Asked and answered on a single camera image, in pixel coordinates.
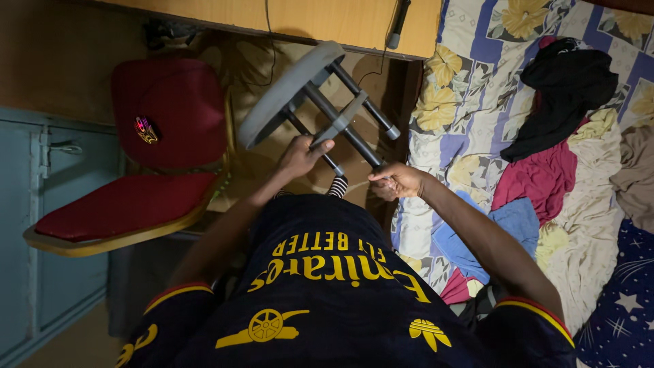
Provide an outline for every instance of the hand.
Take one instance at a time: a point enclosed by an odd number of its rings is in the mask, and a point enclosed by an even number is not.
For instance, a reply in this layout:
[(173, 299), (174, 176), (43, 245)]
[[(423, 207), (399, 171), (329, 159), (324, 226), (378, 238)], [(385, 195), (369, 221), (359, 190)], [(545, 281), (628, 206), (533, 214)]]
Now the hand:
[(374, 170), (368, 180), (378, 197), (392, 201), (395, 198), (422, 196), (424, 184), (430, 177), (426, 172), (393, 162)]
[(309, 172), (316, 161), (334, 147), (334, 141), (327, 139), (318, 147), (309, 150), (313, 136), (297, 136), (290, 142), (279, 159), (275, 173), (291, 181)]

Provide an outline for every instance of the chair seat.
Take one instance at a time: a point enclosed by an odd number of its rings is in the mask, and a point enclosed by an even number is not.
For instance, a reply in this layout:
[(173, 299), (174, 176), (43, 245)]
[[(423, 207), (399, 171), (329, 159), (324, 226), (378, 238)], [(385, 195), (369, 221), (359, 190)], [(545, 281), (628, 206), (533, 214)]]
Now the chair seat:
[(35, 230), (83, 242), (161, 225), (198, 206), (215, 178), (213, 173), (121, 177), (45, 215)]

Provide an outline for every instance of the blue towel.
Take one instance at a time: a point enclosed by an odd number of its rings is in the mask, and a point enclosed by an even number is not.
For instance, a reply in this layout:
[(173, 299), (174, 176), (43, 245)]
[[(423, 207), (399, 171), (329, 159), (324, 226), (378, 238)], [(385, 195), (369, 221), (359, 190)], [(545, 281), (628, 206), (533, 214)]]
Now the blue towel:
[[(456, 191), (456, 195), (477, 211), (482, 212), (468, 193)], [(509, 202), (497, 210), (491, 211), (488, 217), (514, 237), (531, 258), (534, 258), (538, 245), (540, 222), (529, 198), (520, 198)], [(489, 275), (481, 268), (477, 259), (447, 223), (442, 224), (432, 234), (432, 239), (445, 258), (457, 266), (463, 276), (473, 276), (482, 284), (488, 283)]]

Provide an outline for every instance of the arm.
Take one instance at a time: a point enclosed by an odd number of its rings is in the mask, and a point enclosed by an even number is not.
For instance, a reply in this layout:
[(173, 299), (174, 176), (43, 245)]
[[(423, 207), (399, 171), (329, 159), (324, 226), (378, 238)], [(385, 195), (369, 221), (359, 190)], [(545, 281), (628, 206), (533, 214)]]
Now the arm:
[(510, 295), (525, 297), (563, 320), (558, 291), (523, 247), (426, 172), (394, 163), (368, 176), (373, 192), (385, 200), (419, 196), (452, 227), (491, 277)]
[(333, 146), (326, 140), (314, 151), (309, 150), (313, 138), (298, 136), (290, 143), (275, 171), (250, 196), (236, 202), (195, 243), (173, 274), (170, 286), (189, 282), (211, 284), (227, 268), (232, 255), (239, 250), (244, 235), (265, 204), (291, 180), (305, 175), (316, 161)]

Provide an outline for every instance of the star-patterned fabric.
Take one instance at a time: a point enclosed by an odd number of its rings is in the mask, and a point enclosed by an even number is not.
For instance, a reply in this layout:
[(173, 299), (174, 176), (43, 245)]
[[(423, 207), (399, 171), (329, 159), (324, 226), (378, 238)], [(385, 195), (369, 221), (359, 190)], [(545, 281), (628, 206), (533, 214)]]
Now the star-patterned fabric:
[(654, 234), (624, 220), (618, 248), (597, 309), (575, 336), (577, 354), (594, 368), (654, 368)]

